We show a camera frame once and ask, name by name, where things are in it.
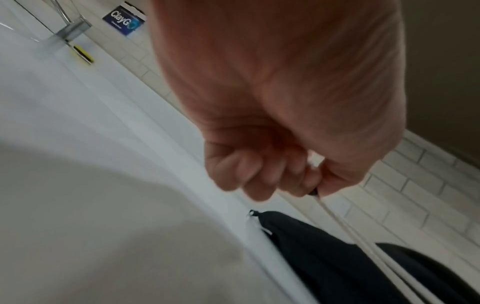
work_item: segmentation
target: human hand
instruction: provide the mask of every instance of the human hand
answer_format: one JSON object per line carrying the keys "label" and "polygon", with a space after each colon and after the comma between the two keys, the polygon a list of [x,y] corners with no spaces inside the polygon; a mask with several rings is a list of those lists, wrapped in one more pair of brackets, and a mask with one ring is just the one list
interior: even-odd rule
{"label": "human hand", "polygon": [[[359,183],[405,128],[395,0],[152,0],[163,73],[223,190],[320,196]],[[309,150],[325,157],[309,166]]]}

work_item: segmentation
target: black fabric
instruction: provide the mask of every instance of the black fabric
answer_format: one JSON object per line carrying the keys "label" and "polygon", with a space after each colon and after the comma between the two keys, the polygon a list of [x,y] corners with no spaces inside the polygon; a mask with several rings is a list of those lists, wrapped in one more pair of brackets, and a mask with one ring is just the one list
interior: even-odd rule
{"label": "black fabric", "polygon": [[[268,237],[320,303],[409,303],[356,245],[279,212],[251,215],[272,232]],[[442,264],[401,246],[378,245],[445,304],[480,304],[480,295]]]}

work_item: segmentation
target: brown wall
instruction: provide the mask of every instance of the brown wall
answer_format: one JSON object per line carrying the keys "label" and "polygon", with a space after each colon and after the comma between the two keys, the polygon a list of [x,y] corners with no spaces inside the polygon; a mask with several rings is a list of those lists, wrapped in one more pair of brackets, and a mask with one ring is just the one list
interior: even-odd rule
{"label": "brown wall", "polygon": [[408,128],[480,165],[480,1],[403,0]]}

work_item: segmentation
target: finger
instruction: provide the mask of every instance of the finger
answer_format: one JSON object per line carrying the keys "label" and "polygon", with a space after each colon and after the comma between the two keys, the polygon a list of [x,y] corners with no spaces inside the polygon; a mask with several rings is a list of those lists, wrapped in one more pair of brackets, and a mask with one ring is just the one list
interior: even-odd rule
{"label": "finger", "polygon": [[269,199],[277,189],[280,179],[287,166],[283,153],[272,152],[263,158],[263,168],[245,186],[244,192],[254,201]]}
{"label": "finger", "polygon": [[224,191],[233,191],[252,179],[262,168],[262,157],[251,150],[234,150],[205,143],[205,168]]}
{"label": "finger", "polygon": [[280,180],[279,188],[283,191],[293,192],[300,187],[304,180],[307,167],[307,152],[302,148],[289,147],[286,149],[287,167]]}
{"label": "finger", "polygon": [[320,172],[319,168],[314,166],[307,167],[303,181],[297,189],[291,192],[291,194],[297,197],[302,197],[309,194],[321,183],[322,178],[322,173]]}
{"label": "finger", "polygon": [[322,180],[317,188],[319,196],[324,197],[360,183],[369,168],[369,166],[359,168],[325,160],[320,165]]}

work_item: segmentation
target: metal bar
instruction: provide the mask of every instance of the metal bar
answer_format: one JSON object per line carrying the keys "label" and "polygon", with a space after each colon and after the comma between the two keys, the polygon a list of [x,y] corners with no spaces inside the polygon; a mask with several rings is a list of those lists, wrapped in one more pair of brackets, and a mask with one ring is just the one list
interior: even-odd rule
{"label": "metal bar", "polygon": [[63,21],[65,21],[66,24],[72,23],[72,20],[68,17],[68,15],[65,13],[64,9],[57,0],[50,0],[50,2],[56,8],[57,12],[60,14],[61,18],[63,19]]}

